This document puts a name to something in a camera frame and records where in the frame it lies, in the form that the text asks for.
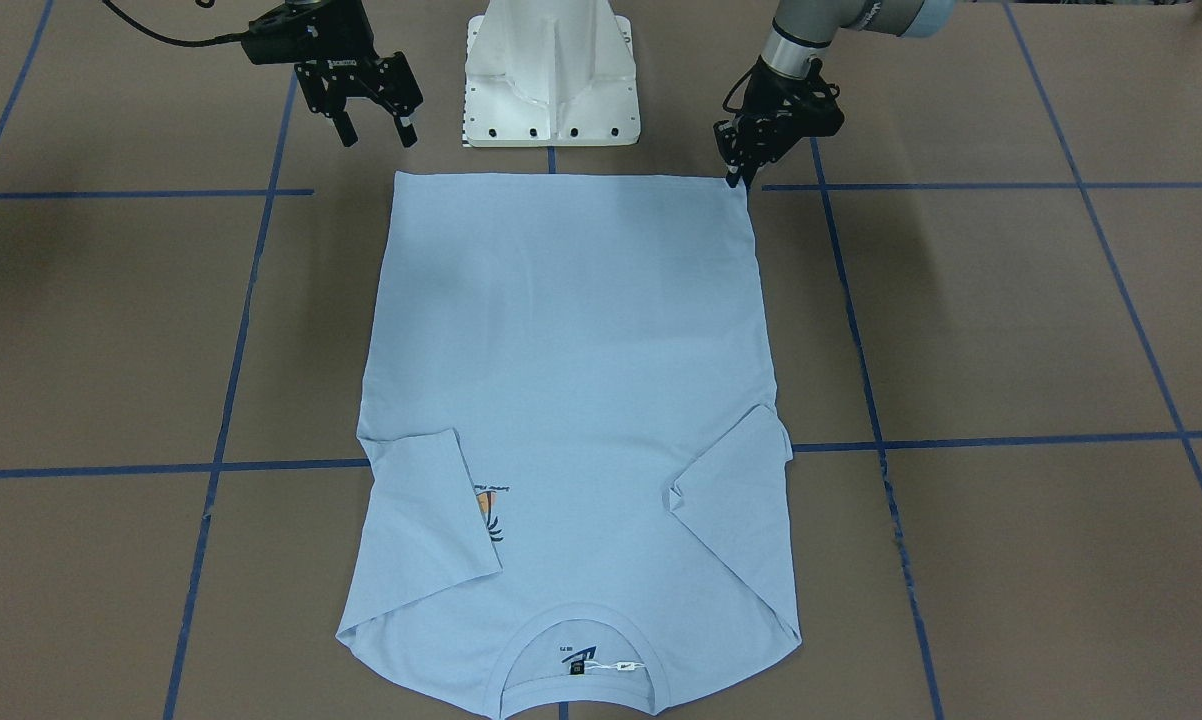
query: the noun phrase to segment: folded sleeve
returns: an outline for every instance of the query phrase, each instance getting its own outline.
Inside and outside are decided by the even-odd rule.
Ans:
[[[757,405],[668,488],[670,512],[746,584],[793,638],[797,593],[789,534],[789,433]]]
[[[362,438],[374,474],[339,639],[394,609],[502,570],[453,429]]]

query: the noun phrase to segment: light blue joint cap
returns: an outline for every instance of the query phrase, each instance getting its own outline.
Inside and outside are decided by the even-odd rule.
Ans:
[[[917,17],[912,18],[912,24],[899,37],[930,37],[939,32],[939,28],[947,24],[953,5],[956,0],[926,0],[921,10],[917,10]]]

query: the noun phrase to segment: black cable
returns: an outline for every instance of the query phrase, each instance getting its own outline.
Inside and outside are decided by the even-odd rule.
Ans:
[[[113,13],[117,13],[118,18],[121,18],[123,20],[129,23],[130,26],[136,29],[136,31],[143,32],[144,35],[147,35],[148,37],[153,37],[154,40],[166,42],[166,44],[177,44],[179,47],[209,47],[212,44],[228,44],[230,42],[237,42],[240,41],[240,38],[245,37],[244,32],[232,32],[231,35],[221,35],[218,37],[210,37],[209,40],[177,40],[175,37],[166,37],[165,35],[161,35],[161,32],[154,32],[150,31],[150,29],[142,26],[139,24],[139,20],[136,20],[135,18],[131,18],[130,14],[125,14],[124,12],[121,12],[121,8],[118,8],[112,2],[112,0],[102,0],[102,1],[103,5],[107,5],[108,10],[112,10]]]

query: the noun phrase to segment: t-shirt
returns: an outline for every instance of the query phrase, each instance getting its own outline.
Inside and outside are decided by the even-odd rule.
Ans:
[[[397,173],[337,637],[496,720],[766,670],[801,643],[774,404],[742,188]]]

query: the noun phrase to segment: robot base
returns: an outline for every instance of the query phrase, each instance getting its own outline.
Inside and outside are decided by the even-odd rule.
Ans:
[[[492,0],[468,23],[463,119],[471,147],[631,145],[632,24],[607,0]]]

